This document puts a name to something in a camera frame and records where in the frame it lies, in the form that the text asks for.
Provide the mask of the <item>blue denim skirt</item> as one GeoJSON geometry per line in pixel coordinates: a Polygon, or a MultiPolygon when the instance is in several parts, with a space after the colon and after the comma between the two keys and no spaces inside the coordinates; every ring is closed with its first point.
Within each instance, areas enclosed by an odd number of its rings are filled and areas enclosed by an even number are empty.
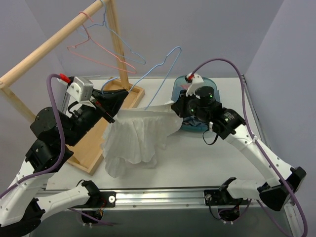
{"type": "Polygon", "coordinates": [[[183,119],[183,125],[185,126],[192,126],[192,127],[202,127],[205,124],[198,119],[195,119],[193,117],[188,117],[183,119]]]}

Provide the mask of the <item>pink ruffled skirt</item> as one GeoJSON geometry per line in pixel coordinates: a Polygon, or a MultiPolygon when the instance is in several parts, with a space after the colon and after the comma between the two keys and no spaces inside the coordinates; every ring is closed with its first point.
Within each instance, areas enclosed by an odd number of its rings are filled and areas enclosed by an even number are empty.
{"type": "Polygon", "coordinates": [[[184,90],[187,90],[188,88],[189,88],[189,84],[183,84],[183,85],[181,85],[181,87],[184,89],[184,90]]]}

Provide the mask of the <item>white ruffled skirt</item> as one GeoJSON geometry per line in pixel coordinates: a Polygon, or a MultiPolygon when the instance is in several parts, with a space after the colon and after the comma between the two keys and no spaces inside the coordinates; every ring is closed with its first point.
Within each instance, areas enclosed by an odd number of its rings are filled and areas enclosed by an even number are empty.
{"type": "Polygon", "coordinates": [[[113,178],[123,176],[128,167],[154,168],[157,151],[166,147],[167,137],[178,131],[183,119],[163,105],[121,109],[115,122],[103,133],[102,155],[105,171],[113,178]]]}

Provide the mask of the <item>blue wire hanger front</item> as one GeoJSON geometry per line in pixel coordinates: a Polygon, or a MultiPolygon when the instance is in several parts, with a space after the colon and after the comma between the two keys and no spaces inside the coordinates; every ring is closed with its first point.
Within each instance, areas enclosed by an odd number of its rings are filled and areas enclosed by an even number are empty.
{"type": "Polygon", "coordinates": [[[142,65],[145,65],[146,64],[146,60],[145,58],[140,55],[139,53],[137,52],[134,52],[132,50],[132,48],[129,46],[129,44],[118,34],[117,31],[111,29],[108,25],[108,22],[106,20],[106,16],[107,16],[107,7],[106,7],[106,4],[105,4],[105,1],[104,0],[101,0],[100,1],[103,5],[103,9],[104,9],[104,12],[103,12],[103,21],[102,23],[94,23],[90,26],[87,26],[86,28],[89,29],[89,28],[93,28],[93,27],[105,27],[108,31],[110,31],[111,33],[114,33],[115,36],[117,36],[119,38],[119,42],[123,43],[128,49],[129,51],[133,54],[133,55],[136,55],[138,56],[141,60],[135,60],[135,59],[132,59],[132,58],[129,58],[129,57],[126,57],[123,53],[116,53],[114,51],[110,51],[111,53],[113,53],[114,55],[116,56],[122,56],[124,59],[127,59],[127,60],[130,60],[132,62],[135,62],[135,63],[138,63],[138,64],[142,64],[142,65]]]}

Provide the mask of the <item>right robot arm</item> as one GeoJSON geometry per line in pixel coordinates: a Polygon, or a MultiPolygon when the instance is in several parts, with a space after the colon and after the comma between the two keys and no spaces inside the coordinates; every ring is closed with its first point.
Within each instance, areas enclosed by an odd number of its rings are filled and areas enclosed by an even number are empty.
{"type": "Polygon", "coordinates": [[[263,182],[229,178],[219,189],[223,203],[240,198],[257,199],[268,208],[280,211],[290,193],[296,192],[306,177],[303,168],[294,168],[284,162],[248,131],[242,116],[216,101],[212,87],[200,87],[189,96],[182,90],[171,109],[180,118],[195,117],[207,124],[218,138],[239,150],[264,177],[263,182]]]}

